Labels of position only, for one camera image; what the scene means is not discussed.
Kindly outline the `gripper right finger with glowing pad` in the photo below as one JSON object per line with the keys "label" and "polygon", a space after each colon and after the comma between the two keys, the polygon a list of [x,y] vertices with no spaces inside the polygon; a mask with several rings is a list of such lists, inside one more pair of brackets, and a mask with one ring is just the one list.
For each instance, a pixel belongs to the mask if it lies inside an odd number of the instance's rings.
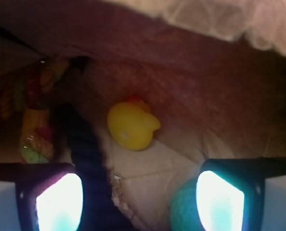
{"label": "gripper right finger with glowing pad", "polygon": [[196,206],[206,231],[286,231],[286,158],[205,161]]}

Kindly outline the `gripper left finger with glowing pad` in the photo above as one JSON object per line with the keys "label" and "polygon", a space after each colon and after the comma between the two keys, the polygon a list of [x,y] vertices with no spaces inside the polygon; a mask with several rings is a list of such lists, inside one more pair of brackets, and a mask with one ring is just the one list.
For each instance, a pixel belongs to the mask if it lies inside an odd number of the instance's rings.
{"label": "gripper left finger with glowing pad", "polygon": [[0,163],[0,231],[76,231],[80,176],[69,163]]}

